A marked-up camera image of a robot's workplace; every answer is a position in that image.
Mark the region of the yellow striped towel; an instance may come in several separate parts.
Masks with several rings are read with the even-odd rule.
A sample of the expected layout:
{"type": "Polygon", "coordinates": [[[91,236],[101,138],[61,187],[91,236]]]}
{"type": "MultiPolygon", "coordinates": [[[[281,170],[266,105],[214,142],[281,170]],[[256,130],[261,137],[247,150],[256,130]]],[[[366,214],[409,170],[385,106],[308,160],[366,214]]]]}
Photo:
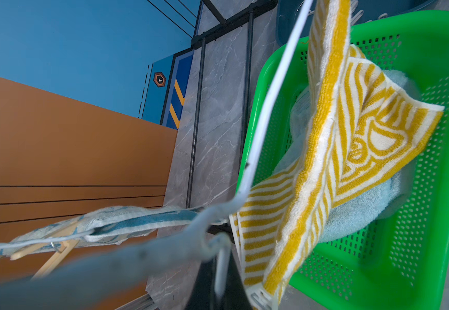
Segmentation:
{"type": "Polygon", "coordinates": [[[307,66],[311,119],[298,159],[251,189],[232,216],[246,289],[278,304],[330,211],[389,180],[421,153],[443,115],[411,98],[350,42],[349,1],[318,1],[307,66]]]}

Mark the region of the light green towel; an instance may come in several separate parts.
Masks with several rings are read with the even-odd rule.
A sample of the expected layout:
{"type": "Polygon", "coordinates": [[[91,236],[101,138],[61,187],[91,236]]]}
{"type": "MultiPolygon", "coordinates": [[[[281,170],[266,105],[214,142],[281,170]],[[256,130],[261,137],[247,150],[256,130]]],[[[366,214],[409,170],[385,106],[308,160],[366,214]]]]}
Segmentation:
{"type": "MultiPolygon", "coordinates": [[[[290,133],[293,142],[273,170],[274,174],[289,167],[300,156],[303,149],[301,137],[311,119],[310,106],[309,88],[305,88],[298,95],[290,113],[290,133]]],[[[319,241],[331,242],[365,228],[376,219],[391,217],[410,197],[416,163],[416,159],[412,160],[389,180],[334,207],[330,211],[319,241]]]]}

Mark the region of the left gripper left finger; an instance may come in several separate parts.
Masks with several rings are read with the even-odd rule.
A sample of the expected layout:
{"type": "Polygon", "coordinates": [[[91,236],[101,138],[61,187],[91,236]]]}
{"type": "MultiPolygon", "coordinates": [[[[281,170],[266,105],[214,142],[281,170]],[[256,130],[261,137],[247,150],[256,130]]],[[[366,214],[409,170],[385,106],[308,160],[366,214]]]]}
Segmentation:
{"type": "Polygon", "coordinates": [[[215,309],[215,270],[217,258],[202,262],[185,310],[215,309]]]}

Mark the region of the white clothespin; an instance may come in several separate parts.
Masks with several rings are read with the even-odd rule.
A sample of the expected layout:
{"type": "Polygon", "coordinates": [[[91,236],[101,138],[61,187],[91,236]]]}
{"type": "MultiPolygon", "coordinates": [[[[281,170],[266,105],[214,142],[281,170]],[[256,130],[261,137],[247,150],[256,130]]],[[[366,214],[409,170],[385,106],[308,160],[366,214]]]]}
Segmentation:
{"type": "Polygon", "coordinates": [[[251,306],[258,310],[278,310],[278,299],[269,294],[261,283],[246,289],[246,295],[251,306]]]}

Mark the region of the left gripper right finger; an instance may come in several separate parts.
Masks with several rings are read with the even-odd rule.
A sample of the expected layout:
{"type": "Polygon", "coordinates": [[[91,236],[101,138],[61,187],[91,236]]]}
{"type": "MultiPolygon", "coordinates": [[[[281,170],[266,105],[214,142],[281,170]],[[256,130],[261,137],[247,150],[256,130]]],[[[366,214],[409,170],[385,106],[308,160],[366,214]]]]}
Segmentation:
{"type": "Polygon", "coordinates": [[[224,250],[224,309],[252,309],[231,247],[224,250]]]}

